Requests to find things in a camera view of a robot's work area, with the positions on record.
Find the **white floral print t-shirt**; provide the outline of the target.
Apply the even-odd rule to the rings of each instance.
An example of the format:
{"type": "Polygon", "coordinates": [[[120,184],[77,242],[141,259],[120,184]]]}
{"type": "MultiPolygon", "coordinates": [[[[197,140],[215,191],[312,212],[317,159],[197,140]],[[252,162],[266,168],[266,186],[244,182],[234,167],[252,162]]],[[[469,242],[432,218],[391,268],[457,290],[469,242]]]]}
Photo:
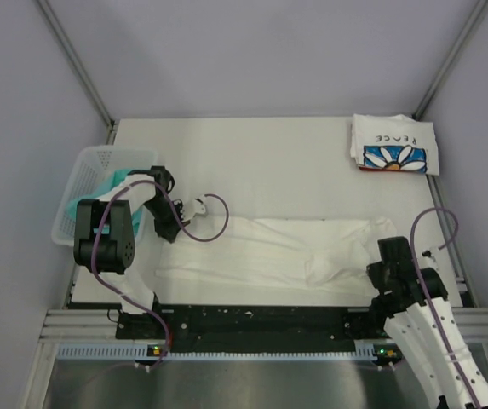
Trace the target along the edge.
{"type": "Polygon", "coordinates": [[[397,230],[386,217],[372,219],[248,219],[210,216],[192,232],[213,242],[180,236],[165,245],[155,274],[166,279],[241,285],[266,289],[322,291],[372,297],[366,273],[379,260],[377,242],[397,230]]]}

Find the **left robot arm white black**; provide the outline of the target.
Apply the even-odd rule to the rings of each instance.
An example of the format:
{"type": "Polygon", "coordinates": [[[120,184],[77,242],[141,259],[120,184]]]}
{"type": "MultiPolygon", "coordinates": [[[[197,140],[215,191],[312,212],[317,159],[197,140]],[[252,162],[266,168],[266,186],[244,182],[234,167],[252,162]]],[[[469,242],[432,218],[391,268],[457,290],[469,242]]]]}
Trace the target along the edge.
{"type": "Polygon", "coordinates": [[[172,243],[185,225],[183,204],[169,198],[175,179],[163,166],[132,170],[108,193],[77,204],[73,255],[95,279],[118,296],[123,311],[137,314],[135,328],[156,337],[164,317],[153,310],[155,294],[132,267],[137,252],[133,214],[141,207],[153,217],[157,235],[172,243]]]}

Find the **left aluminium corner post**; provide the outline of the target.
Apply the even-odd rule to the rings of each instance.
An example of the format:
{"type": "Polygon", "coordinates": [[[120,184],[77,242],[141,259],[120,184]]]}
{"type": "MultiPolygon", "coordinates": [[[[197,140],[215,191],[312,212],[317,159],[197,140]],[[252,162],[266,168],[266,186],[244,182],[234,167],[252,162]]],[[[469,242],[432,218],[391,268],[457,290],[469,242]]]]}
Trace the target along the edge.
{"type": "Polygon", "coordinates": [[[85,96],[91,103],[96,113],[99,115],[103,124],[107,128],[111,128],[114,124],[114,119],[108,112],[106,104],[101,99],[97,88],[95,87],[81,58],[79,57],[78,52],[74,48],[71,39],[66,34],[66,30],[61,24],[50,2],[45,0],[34,0],[33,3],[37,7],[37,10],[42,16],[46,26],[54,36],[56,43],[60,47],[68,66],[72,70],[72,73],[81,86],[85,96]]]}

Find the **folded white daisy t-shirt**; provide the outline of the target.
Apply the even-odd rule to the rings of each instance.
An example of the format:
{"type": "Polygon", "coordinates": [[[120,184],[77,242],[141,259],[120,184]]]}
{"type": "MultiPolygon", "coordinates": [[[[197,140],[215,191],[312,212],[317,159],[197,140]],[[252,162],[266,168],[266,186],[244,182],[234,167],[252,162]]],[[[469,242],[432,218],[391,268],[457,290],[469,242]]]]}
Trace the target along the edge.
{"type": "Polygon", "coordinates": [[[405,115],[355,114],[350,157],[362,170],[406,171],[438,176],[439,149],[434,126],[405,115]]]}

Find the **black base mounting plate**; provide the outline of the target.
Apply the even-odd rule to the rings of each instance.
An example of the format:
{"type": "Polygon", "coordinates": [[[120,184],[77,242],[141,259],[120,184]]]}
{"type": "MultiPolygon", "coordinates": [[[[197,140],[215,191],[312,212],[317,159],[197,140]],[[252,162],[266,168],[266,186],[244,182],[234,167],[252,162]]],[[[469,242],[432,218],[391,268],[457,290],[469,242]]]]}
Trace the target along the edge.
{"type": "Polygon", "coordinates": [[[361,340],[386,339],[368,308],[156,304],[150,314],[122,312],[116,338],[169,340],[172,353],[353,352],[361,340]]]}

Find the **aluminium front frame rail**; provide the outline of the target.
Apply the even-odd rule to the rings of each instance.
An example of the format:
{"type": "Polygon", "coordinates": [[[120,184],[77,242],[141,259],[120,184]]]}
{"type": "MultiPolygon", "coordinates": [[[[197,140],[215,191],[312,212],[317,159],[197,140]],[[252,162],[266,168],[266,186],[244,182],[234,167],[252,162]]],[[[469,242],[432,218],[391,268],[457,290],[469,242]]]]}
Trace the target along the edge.
{"type": "MultiPolygon", "coordinates": [[[[488,308],[454,308],[456,324],[469,343],[488,343],[488,308]]],[[[106,341],[115,338],[118,324],[104,310],[49,310],[40,339],[44,342],[106,341]]]]}

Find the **teal t-shirt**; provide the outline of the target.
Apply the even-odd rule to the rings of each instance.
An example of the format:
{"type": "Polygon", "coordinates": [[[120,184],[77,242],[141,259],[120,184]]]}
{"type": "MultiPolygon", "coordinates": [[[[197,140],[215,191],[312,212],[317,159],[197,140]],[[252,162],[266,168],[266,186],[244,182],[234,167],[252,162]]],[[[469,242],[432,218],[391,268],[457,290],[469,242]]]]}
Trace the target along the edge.
{"type": "MultiPolygon", "coordinates": [[[[70,200],[65,208],[66,215],[75,222],[77,217],[78,202],[81,199],[97,199],[101,195],[110,192],[113,188],[121,184],[129,173],[130,169],[114,170],[102,183],[95,187],[91,193],[81,194],[78,195],[75,199],[70,200]]],[[[132,212],[132,225],[134,235],[137,235],[140,228],[142,213],[143,210],[141,207],[138,210],[132,212]]]]}

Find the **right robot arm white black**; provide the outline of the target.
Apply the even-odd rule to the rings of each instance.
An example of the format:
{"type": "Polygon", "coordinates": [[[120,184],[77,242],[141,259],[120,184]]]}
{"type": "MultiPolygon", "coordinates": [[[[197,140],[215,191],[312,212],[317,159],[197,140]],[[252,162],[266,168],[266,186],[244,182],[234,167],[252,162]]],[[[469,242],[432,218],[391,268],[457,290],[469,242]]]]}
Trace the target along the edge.
{"type": "Polygon", "coordinates": [[[405,237],[380,239],[367,274],[379,294],[368,324],[408,363],[432,408],[488,408],[488,381],[460,332],[437,269],[420,268],[405,237]]]}

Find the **aluminium corner post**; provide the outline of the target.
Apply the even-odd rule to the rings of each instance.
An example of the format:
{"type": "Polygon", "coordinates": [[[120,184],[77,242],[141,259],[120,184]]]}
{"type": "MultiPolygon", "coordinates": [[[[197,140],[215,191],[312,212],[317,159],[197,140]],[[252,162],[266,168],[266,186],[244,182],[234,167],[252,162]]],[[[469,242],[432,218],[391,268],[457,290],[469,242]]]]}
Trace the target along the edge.
{"type": "Polygon", "coordinates": [[[450,46],[446,56],[442,60],[438,70],[426,89],[425,94],[420,99],[416,110],[411,117],[415,120],[423,120],[428,109],[434,102],[439,92],[443,89],[447,79],[456,67],[457,62],[462,57],[465,49],[469,46],[474,34],[478,31],[482,21],[488,14],[488,0],[479,0],[474,3],[468,18],[465,20],[461,31],[450,46]]]}
{"type": "Polygon", "coordinates": [[[72,70],[72,73],[81,86],[85,96],[91,103],[96,113],[99,115],[103,124],[107,128],[111,128],[114,124],[114,119],[108,112],[106,104],[101,99],[97,88],[95,87],[81,58],[79,57],[78,52],[74,48],[71,39],[66,34],[66,30],[61,24],[50,2],[45,0],[34,0],[33,3],[37,7],[37,10],[42,16],[46,26],[54,36],[56,43],[60,47],[68,66],[72,70]]]}

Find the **white plastic laundry basket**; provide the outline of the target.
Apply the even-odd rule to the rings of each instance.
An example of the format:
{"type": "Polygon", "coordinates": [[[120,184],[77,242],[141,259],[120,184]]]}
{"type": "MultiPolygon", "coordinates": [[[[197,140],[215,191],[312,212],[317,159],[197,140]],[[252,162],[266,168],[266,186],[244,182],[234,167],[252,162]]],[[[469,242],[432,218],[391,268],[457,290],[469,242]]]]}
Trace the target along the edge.
{"type": "Polygon", "coordinates": [[[70,200],[91,193],[114,170],[146,170],[157,163],[157,153],[148,149],[113,145],[85,148],[78,154],[62,195],[51,229],[52,241],[57,245],[73,246],[75,222],[65,213],[70,200]]]}

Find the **right aluminium corner post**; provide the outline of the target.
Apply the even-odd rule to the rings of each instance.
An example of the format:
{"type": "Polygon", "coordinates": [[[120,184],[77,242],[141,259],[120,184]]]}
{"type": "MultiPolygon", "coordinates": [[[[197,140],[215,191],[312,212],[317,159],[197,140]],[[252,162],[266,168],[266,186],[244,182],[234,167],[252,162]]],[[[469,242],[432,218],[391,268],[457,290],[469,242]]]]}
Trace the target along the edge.
{"type": "Polygon", "coordinates": [[[438,70],[426,89],[425,94],[420,99],[416,110],[411,117],[415,120],[423,120],[428,109],[434,102],[439,92],[443,89],[447,79],[456,67],[457,62],[462,57],[465,49],[469,46],[474,34],[478,31],[482,21],[488,14],[488,0],[479,0],[474,3],[468,18],[465,20],[461,31],[450,46],[446,56],[442,60],[438,70]]]}

